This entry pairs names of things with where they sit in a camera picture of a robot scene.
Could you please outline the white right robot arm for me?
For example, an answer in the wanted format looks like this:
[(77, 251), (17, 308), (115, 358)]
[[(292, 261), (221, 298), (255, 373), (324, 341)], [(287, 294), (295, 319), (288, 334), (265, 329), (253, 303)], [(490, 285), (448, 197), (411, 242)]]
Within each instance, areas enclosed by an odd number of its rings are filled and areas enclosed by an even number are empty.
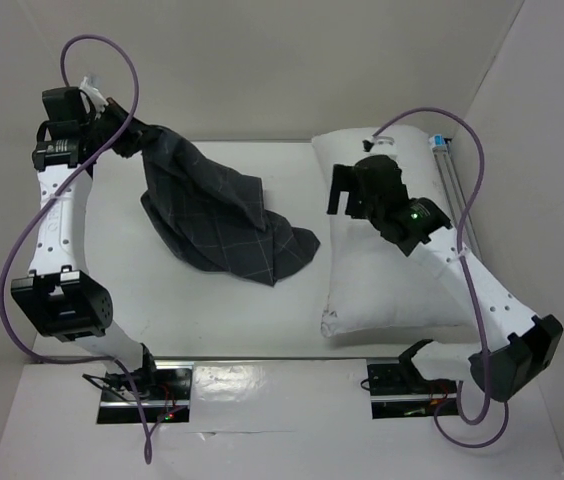
[(464, 244), (460, 231), (431, 199), (409, 195), (398, 164), (372, 155), (332, 170), (327, 212), (341, 193), (345, 213), (368, 221), (402, 255), (424, 268), (477, 323), (476, 343), (421, 340), (399, 357), (398, 379), (410, 392), (433, 380), (473, 381), (488, 398), (504, 403), (551, 363), (563, 334), (517, 300)]

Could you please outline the dark grey checked pillowcase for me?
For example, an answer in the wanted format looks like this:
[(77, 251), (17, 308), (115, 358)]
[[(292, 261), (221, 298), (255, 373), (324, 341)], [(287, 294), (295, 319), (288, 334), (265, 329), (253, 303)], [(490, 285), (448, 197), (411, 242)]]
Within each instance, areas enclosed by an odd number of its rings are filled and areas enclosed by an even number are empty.
[(207, 158), (166, 128), (141, 149), (141, 205), (171, 253), (203, 272), (274, 286), (309, 265), (320, 248), (310, 230), (265, 206), (260, 178)]

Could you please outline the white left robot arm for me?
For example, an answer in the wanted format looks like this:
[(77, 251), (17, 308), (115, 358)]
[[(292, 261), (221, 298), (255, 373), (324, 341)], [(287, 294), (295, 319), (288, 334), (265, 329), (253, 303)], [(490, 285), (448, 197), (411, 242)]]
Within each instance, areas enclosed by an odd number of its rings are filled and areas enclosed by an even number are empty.
[(126, 113), (90, 85), (47, 90), (42, 102), (48, 118), (38, 129), (32, 162), (44, 216), (29, 271), (12, 281), (11, 296), (41, 336), (102, 358), (109, 388), (149, 398), (159, 387), (154, 358), (115, 323), (111, 295), (89, 275), (85, 256), (93, 183), (87, 160)]

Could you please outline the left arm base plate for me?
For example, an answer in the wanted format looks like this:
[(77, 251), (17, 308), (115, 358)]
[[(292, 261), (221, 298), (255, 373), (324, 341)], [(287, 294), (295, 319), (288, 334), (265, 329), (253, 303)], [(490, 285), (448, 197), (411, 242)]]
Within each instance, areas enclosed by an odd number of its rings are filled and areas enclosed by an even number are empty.
[[(129, 387), (115, 383), (108, 374), (84, 373), (82, 378), (100, 391), (96, 423), (99, 425), (140, 424), (136, 399)], [(141, 405), (149, 425), (188, 423), (193, 364), (158, 362), (155, 384), (139, 386)]]

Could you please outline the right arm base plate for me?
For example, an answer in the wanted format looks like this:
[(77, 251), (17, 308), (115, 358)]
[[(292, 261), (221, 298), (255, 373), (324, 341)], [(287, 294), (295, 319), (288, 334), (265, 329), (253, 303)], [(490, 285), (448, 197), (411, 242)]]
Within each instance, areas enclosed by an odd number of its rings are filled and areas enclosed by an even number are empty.
[(457, 384), (450, 380), (423, 380), (411, 376), (397, 362), (368, 363), (360, 387), (369, 393), (373, 419), (458, 416)]

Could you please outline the white pillow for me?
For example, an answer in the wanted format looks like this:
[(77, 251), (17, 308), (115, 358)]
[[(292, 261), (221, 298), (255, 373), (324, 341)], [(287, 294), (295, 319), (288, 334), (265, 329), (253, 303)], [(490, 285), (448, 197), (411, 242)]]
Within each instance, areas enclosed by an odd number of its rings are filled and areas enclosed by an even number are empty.
[[(427, 133), (393, 125), (372, 151), (397, 162), (410, 196), (432, 200), (451, 220), (457, 220)], [(368, 221), (338, 212), (331, 216), (330, 228), (332, 268), (321, 325), (324, 336), (391, 327), (475, 326), (473, 314)]]

